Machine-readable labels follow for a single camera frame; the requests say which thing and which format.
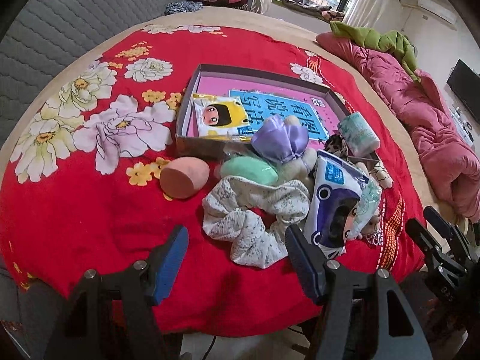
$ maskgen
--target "black monitor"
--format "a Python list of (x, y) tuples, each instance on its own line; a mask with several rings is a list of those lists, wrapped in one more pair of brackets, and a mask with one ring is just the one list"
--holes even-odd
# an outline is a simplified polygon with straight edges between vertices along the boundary
[(480, 123), (480, 76), (459, 59), (447, 84), (476, 122)]

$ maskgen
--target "pink comforter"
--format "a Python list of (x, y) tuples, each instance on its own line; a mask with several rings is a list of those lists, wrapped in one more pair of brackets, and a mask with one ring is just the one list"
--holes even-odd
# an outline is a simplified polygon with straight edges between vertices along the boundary
[(446, 102), (431, 76), (421, 70), (421, 87), (390, 54), (367, 50), (331, 32), (316, 38), (328, 52), (354, 66), (406, 126), (430, 184), (458, 214), (480, 220), (480, 162), (460, 138)]

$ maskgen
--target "bolt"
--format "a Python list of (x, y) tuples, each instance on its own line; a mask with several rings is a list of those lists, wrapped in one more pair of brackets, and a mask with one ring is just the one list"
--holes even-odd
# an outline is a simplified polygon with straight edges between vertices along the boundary
[(89, 269), (89, 270), (85, 271), (83, 276), (85, 276), (85, 278), (87, 278), (87, 279), (93, 279), (96, 274), (97, 274), (97, 271), (95, 269)]
[(330, 269), (338, 269), (340, 268), (340, 263), (337, 260), (329, 259), (327, 261), (327, 267), (329, 267)]
[(388, 273), (387, 269), (380, 268), (377, 271), (377, 275), (380, 276), (382, 279), (387, 279), (388, 276), (390, 276), (390, 273)]
[(143, 259), (135, 261), (134, 264), (133, 264), (133, 267), (138, 271), (141, 271), (142, 269), (145, 269), (146, 266), (147, 266), (147, 262)]

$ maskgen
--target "gray quilted headboard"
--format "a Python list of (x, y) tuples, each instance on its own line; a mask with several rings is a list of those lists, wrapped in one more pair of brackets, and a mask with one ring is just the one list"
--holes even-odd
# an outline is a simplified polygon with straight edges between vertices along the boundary
[(0, 43), (0, 147), (58, 73), (174, 1), (181, 0), (29, 0)]

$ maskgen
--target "cable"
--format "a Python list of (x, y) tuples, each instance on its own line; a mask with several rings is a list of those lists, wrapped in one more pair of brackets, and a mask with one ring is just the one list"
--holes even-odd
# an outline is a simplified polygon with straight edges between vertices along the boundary
[(295, 332), (295, 333), (298, 333), (298, 334), (304, 335), (304, 333), (303, 333), (303, 332), (299, 332), (298, 330), (292, 329), (291, 327), (289, 327), (289, 330), (291, 330), (292, 332)]
[(215, 340), (217, 339), (217, 336), (213, 336), (213, 340), (212, 340), (212, 343), (210, 344), (210, 347), (208, 347), (207, 349), (207, 352), (205, 352), (204, 356), (202, 357), (202, 360), (205, 360), (207, 358), (207, 356), (210, 354), (210, 351), (212, 350), (213, 348), (213, 345), (215, 344)]

